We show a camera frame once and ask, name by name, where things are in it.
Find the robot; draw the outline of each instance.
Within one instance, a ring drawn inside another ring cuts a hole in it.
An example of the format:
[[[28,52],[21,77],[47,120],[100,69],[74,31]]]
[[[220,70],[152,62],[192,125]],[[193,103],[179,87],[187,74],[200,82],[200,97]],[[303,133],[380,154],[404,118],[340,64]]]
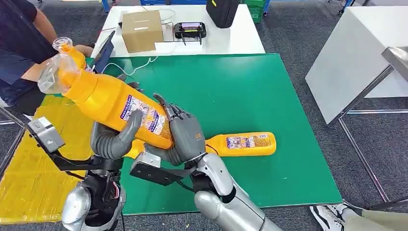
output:
[[[163,106],[170,121],[175,145],[163,150],[145,145],[131,167],[130,174],[167,186],[178,183],[195,193],[197,209],[225,231],[281,231],[257,207],[228,172],[222,159],[205,151],[205,140],[196,117],[160,95],[155,98]],[[134,111],[119,133],[95,122],[91,134],[94,155],[88,160],[70,160],[58,151],[64,141],[55,127],[44,117],[32,120],[27,129],[51,160],[68,175],[81,181],[68,194],[62,211],[62,223],[70,231],[113,231],[126,202],[120,185],[123,156],[131,149],[143,115]],[[184,169],[160,167],[161,161]],[[86,170],[85,177],[72,170]],[[180,180],[190,177],[192,188]]]

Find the black bag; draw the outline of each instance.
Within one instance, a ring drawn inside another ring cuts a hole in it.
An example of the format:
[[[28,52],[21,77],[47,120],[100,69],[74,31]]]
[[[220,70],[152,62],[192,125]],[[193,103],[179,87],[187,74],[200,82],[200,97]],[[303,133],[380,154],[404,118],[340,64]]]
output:
[[[234,21],[240,0],[207,0],[207,12],[219,28],[228,28]]]

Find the robot finger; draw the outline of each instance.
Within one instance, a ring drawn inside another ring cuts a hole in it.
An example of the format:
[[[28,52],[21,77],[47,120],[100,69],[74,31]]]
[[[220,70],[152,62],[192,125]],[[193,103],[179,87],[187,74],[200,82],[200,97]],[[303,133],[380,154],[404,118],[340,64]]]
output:
[[[157,99],[157,101],[161,104],[161,106],[163,107],[168,121],[172,121],[174,118],[177,117],[176,113],[173,111],[173,109],[170,107],[170,105],[167,103],[166,100],[163,99],[163,97],[157,93],[153,94],[153,97]]]

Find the cardboard box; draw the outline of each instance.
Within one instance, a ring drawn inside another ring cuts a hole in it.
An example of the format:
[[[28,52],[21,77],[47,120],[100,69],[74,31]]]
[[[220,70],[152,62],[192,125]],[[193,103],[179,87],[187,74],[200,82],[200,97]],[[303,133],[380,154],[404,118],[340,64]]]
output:
[[[129,53],[155,50],[164,41],[159,11],[123,14],[122,37]]]

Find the plastic bottle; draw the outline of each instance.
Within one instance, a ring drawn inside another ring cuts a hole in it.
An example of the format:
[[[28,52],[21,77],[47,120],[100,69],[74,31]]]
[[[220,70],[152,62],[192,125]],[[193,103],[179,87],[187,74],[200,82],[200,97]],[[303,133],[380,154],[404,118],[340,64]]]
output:
[[[271,132],[250,132],[216,135],[205,141],[205,150],[219,156],[272,155],[276,151],[275,136]],[[125,156],[136,159],[144,151],[144,142],[135,140]]]
[[[54,49],[56,49],[60,54],[69,55],[74,60],[78,68],[91,71],[91,68],[87,65],[85,56],[75,49],[70,38],[59,37],[52,42],[52,47],[54,47]]]
[[[122,130],[131,112],[143,111],[136,138],[168,149],[173,145],[169,122],[161,105],[123,81],[104,74],[79,69],[71,55],[56,55],[38,80],[46,94],[61,93],[90,118],[115,130]]]

